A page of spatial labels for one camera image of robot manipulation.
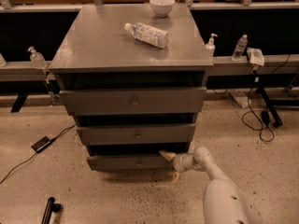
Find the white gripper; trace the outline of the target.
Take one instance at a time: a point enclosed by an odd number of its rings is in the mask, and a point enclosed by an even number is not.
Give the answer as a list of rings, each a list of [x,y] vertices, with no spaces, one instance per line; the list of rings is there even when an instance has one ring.
[[[168,161],[173,161],[173,166],[176,170],[176,172],[173,172],[173,183],[176,183],[179,180],[179,173],[187,172],[194,167],[193,154],[176,154],[165,150],[160,150],[159,153]]]

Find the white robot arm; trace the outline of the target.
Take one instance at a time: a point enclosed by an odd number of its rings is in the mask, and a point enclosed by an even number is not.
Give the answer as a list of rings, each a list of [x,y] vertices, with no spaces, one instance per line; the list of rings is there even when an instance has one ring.
[[[223,172],[209,150],[198,147],[193,153],[159,153],[171,161],[175,179],[189,170],[206,172],[210,181],[203,195],[205,224],[263,224],[262,214],[244,192]]]

